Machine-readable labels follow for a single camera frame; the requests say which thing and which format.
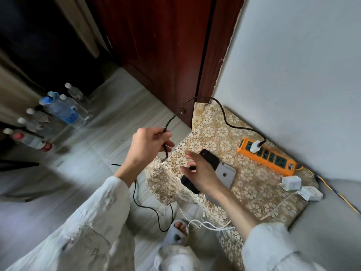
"gray slipper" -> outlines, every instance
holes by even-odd
[[[176,228],[174,225],[177,222],[181,222],[186,226],[187,236],[182,233],[178,228]],[[167,236],[164,239],[163,244],[177,244],[177,245],[183,245],[185,246],[187,244],[189,238],[189,228],[188,223],[184,220],[175,220],[170,225],[170,228],[167,232]]]

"floral tablecloth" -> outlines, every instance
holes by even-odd
[[[227,121],[235,126],[249,127],[245,122],[225,109]],[[146,185],[151,193],[163,204],[185,200],[199,204],[207,218],[216,226],[225,225],[229,219],[225,211],[208,201],[204,194],[193,194],[181,184],[179,167],[188,160],[184,150],[199,153],[203,148],[213,152],[221,161],[236,168],[237,173],[231,186],[232,192],[263,222],[282,222],[287,227],[305,209],[308,202],[295,193],[283,190],[279,183],[282,176],[263,165],[237,153],[241,140],[246,137],[262,140],[252,131],[234,129],[227,126],[220,107],[214,104],[195,103],[192,132],[175,148],[165,162],[156,158],[146,169]],[[286,155],[273,143],[265,146]],[[318,188],[318,183],[307,170],[296,171],[303,185]],[[228,259],[238,269],[243,270],[241,248],[243,240],[237,230],[220,231],[217,234]]]

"tile floor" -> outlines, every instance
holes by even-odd
[[[139,127],[164,126],[173,113],[147,91],[123,68],[118,68],[107,81],[90,96],[95,116],[79,130],[62,132],[50,152],[33,150],[23,145],[2,156],[3,159],[36,161],[38,167],[0,173],[1,193],[24,193],[62,186],[59,191],[28,203],[0,203],[0,270],[28,253],[57,229],[104,180],[121,164],[129,149],[132,135]],[[178,144],[190,128],[175,118],[168,129]],[[136,199],[142,205],[159,210],[161,226],[169,226],[171,212],[158,202],[139,178]],[[132,197],[134,185],[130,188]],[[158,229],[157,217],[149,209],[137,207],[131,199],[127,221],[135,241],[135,267],[138,271],[152,270],[154,256],[165,233]],[[173,203],[177,217],[178,206]],[[203,211],[197,205],[182,205],[189,218],[201,219]],[[223,251],[212,231],[204,228],[191,233],[190,246],[209,269],[215,259],[224,261]]]

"white wall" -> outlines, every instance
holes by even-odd
[[[361,181],[361,0],[248,0],[215,97],[324,177]]]

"power strip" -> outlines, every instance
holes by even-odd
[[[253,143],[254,141],[251,139],[244,138],[237,152],[283,176],[293,176],[295,174],[297,164],[295,160],[264,146],[261,146],[258,152],[252,153],[250,147]]]

